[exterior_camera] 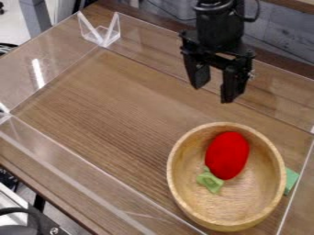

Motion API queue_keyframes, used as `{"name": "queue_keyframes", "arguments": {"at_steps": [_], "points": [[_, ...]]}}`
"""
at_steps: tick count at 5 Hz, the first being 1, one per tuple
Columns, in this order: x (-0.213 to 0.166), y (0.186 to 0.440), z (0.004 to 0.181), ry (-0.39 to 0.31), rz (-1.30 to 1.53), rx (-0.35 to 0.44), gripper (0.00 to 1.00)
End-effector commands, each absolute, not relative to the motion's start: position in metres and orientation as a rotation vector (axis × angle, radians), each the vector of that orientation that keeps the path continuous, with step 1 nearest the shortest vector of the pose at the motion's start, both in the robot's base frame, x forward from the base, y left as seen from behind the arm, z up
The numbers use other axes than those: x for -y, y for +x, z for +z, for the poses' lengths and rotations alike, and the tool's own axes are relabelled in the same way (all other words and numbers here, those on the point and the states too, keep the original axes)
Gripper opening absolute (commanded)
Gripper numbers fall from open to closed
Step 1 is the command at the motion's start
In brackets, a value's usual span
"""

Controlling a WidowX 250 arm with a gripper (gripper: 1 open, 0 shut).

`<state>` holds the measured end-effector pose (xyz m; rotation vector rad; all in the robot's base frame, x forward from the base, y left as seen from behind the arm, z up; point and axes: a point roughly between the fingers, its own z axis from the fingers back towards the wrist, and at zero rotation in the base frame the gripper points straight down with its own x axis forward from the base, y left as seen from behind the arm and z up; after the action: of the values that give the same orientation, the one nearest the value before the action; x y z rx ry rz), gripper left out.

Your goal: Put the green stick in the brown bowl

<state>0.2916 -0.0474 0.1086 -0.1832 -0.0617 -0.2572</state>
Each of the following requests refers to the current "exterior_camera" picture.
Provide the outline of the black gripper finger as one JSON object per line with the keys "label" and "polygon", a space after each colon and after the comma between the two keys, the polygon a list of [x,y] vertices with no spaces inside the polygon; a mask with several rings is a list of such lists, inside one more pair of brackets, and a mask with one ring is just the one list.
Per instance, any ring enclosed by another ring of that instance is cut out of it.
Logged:
{"label": "black gripper finger", "polygon": [[223,70],[223,82],[220,85],[220,102],[231,103],[246,91],[248,71],[228,65]]}
{"label": "black gripper finger", "polygon": [[200,89],[211,80],[208,60],[199,54],[183,54],[187,77],[195,89]]}

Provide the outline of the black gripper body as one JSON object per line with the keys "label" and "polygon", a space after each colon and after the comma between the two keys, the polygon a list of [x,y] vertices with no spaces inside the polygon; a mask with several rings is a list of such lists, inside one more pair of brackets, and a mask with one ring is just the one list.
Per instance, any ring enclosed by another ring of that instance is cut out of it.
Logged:
{"label": "black gripper body", "polygon": [[199,54],[208,65],[223,70],[228,65],[251,70],[254,51],[242,42],[244,23],[255,22],[258,16],[247,17],[243,6],[194,6],[196,28],[183,30],[182,54]]}

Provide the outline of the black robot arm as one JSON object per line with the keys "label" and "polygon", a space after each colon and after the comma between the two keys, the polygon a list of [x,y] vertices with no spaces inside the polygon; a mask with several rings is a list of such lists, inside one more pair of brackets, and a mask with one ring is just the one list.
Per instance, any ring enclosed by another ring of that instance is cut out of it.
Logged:
{"label": "black robot arm", "polygon": [[210,68],[222,71],[220,102],[227,104],[246,91],[252,72],[255,51],[243,41],[244,23],[256,21],[260,0],[254,17],[246,16],[244,0],[198,0],[196,28],[183,30],[180,53],[187,77],[195,89],[211,81]]}

